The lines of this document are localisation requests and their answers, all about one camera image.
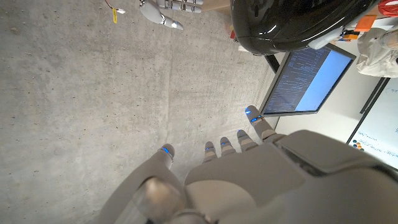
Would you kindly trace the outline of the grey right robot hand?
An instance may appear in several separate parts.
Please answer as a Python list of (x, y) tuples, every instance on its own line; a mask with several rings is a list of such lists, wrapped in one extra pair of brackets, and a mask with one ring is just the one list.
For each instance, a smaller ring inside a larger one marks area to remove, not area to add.
[(140, 0), (140, 11), (144, 17), (156, 24), (183, 30), (183, 25), (172, 18), (165, 16), (161, 9), (174, 11), (201, 13), (204, 0)]

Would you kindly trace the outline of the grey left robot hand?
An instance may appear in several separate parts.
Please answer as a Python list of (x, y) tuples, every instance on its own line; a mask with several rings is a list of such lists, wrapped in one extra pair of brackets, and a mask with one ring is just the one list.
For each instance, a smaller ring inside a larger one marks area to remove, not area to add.
[(98, 223), (396, 223), (397, 172), (342, 142), (301, 130), (274, 131), (255, 106), (246, 116), (260, 138), (221, 138), (183, 182), (175, 150), (160, 147), (113, 192)]

